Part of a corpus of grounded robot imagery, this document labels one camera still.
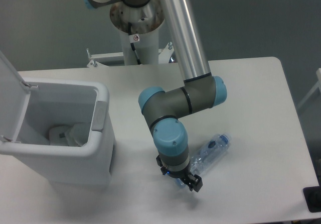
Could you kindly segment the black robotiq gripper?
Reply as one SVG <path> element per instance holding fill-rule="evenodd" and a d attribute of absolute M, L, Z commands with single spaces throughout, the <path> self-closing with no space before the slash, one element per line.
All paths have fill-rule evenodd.
<path fill-rule="evenodd" d="M 162 175 L 167 175 L 174 179 L 175 184 L 185 184 L 190 191 L 199 192 L 203 186 L 202 178 L 199 175 L 193 175 L 188 168 L 180 171 L 170 171 L 162 163 L 160 156 L 156 157 L 157 165 L 160 167 Z"/>

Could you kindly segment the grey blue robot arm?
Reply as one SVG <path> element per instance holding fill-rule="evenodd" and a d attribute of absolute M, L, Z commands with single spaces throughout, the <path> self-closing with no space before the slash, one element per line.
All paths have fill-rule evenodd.
<path fill-rule="evenodd" d="M 192 191 L 203 185 L 193 173 L 188 134 L 180 118 L 213 108 L 227 98 L 224 81 L 213 76 L 198 34 L 190 0 L 84 0 L 90 9 L 110 6 L 109 17 L 121 38 L 125 65 L 158 64 L 158 30 L 167 23 L 184 80 L 165 91 L 149 87 L 138 98 L 157 148 L 162 174 Z"/>

